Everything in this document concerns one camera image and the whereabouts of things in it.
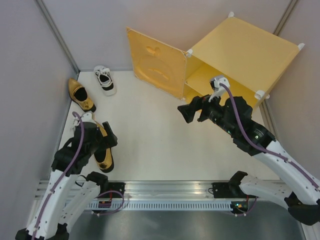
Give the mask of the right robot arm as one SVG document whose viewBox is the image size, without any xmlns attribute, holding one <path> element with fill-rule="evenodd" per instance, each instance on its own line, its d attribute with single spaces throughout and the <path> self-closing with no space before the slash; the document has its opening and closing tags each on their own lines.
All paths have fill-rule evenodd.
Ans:
<svg viewBox="0 0 320 240">
<path fill-rule="evenodd" d="M 285 208 L 300 223 L 312 226 L 320 221 L 320 181 L 311 176 L 283 149 L 275 136 L 252 120 L 253 109 L 241 96 L 227 99 L 196 96 L 189 104 L 178 106 L 187 123 L 200 111 L 198 122 L 210 120 L 232 138 L 243 152 L 268 166 L 283 183 L 277 186 L 237 171 L 228 181 L 228 192 L 239 198 L 249 195 Z"/>
</svg>

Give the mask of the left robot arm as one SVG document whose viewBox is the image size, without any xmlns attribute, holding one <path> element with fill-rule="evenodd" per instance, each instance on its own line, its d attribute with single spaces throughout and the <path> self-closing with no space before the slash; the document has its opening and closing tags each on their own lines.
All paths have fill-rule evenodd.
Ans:
<svg viewBox="0 0 320 240">
<path fill-rule="evenodd" d="M 71 230 L 95 198 L 109 193 L 108 177 L 91 172 L 75 197 L 67 203 L 69 192 L 91 156 L 101 156 L 116 146 L 118 139 L 107 121 L 81 120 L 74 136 L 54 155 L 49 183 L 40 207 L 28 227 L 16 233 L 17 240 L 67 240 Z"/>
</svg>

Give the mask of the yellow cabinet door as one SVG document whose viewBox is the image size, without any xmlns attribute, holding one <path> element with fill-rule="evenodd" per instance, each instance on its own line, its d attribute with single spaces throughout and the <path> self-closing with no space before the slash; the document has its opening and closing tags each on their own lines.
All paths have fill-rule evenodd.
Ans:
<svg viewBox="0 0 320 240">
<path fill-rule="evenodd" d="M 129 27 L 126 33 L 135 76 L 181 99 L 185 85 L 186 52 Z"/>
</svg>

